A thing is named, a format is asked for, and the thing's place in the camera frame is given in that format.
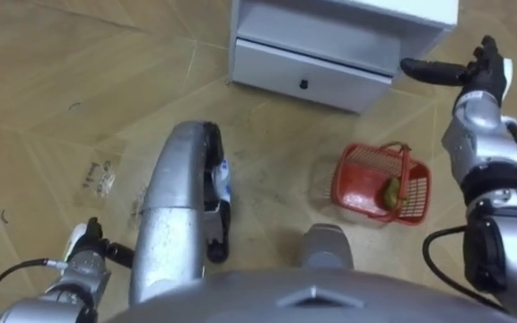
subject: white drawer cabinet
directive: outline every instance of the white drawer cabinet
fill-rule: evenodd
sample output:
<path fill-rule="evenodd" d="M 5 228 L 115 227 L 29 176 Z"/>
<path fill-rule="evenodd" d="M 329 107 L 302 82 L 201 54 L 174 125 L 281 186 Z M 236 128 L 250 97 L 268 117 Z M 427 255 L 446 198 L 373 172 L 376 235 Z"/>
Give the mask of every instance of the white drawer cabinet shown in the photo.
<path fill-rule="evenodd" d="M 387 91 L 392 78 L 238 39 L 235 82 L 352 111 Z"/>
<path fill-rule="evenodd" d="M 457 20 L 458 0 L 233 0 L 229 79 L 363 112 Z"/>

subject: wooden floor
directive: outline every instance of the wooden floor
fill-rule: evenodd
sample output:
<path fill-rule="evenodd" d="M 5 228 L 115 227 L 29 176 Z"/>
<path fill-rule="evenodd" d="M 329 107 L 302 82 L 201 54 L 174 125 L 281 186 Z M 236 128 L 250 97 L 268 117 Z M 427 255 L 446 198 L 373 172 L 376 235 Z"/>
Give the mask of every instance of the wooden floor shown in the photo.
<path fill-rule="evenodd" d="M 490 33 L 513 58 L 504 111 L 517 117 L 517 0 L 462 0 L 460 26 L 430 58 L 467 62 Z M 211 271 L 291 266 L 301 234 L 339 223 L 358 269 L 447 290 L 420 256 L 424 236 L 464 222 L 440 145 L 454 89 L 409 80 L 361 117 L 225 85 L 229 0 L 0 0 L 0 272 L 21 259 L 59 258 L 71 229 L 98 216 L 111 240 L 133 245 L 136 210 L 155 159 L 181 120 L 223 131 L 233 168 L 232 255 Z M 408 142 L 434 174 L 420 227 L 368 229 L 327 216 L 312 199 L 349 143 Z M 101 179 L 85 185 L 92 176 Z M 460 238 L 434 248 L 460 277 Z M 101 319 L 127 303 L 114 274 Z M 0 288 L 0 310 L 41 292 L 54 273 L 23 271 Z"/>

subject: red basket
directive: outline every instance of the red basket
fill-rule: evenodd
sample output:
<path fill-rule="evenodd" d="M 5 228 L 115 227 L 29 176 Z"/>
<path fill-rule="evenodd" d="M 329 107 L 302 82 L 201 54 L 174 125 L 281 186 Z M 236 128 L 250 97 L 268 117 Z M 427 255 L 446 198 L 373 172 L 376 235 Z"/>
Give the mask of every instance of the red basket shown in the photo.
<path fill-rule="evenodd" d="M 382 147 L 349 145 L 332 180 L 332 203 L 383 223 L 420 224 L 430 202 L 430 170 L 410 159 L 409 152 L 398 142 Z M 392 178 L 400 179 L 400 190 L 396 206 L 388 209 L 382 196 Z"/>

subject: yellow-green fruit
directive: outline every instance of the yellow-green fruit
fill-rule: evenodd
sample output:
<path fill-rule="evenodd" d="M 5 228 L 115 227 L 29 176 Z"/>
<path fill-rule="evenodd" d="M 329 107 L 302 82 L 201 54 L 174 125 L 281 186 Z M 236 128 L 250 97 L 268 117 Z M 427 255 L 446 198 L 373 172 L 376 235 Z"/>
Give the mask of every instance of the yellow-green fruit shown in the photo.
<path fill-rule="evenodd" d="M 388 186 L 384 190 L 384 205 L 389 210 L 393 210 L 396 207 L 396 203 L 399 200 L 399 191 L 400 191 L 400 179 L 392 178 L 388 182 Z"/>

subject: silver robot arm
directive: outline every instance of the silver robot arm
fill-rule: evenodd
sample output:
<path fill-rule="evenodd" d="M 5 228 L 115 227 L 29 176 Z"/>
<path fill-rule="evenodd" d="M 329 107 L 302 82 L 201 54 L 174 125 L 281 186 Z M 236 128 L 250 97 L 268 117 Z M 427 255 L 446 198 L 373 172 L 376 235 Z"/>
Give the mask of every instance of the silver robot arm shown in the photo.
<path fill-rule="evenodd" d="M 73 243 L 65 261 L 42 259 L 42 266 L 61 270 L 61 276 L 41 296 L 18 301 L 8 308 L 0 317 L 1 323 L 97 321 L 96 309 L 110 278 L 105 258 L 109 253 L 115 253 L 123 262 L 128 251 L 103 239 L 101 226 L 95 218 L 87 223 Z"/>
<path fill-rule="evenodd" d="M 442 142 L 467 206 L 465 276 L 517 317 L 517 120 L 501 113 L 512 61 L 493 39 L 482 44 L 469 66 L 412 59 L 401 66 L 425 83 L 463 86 Z"/>

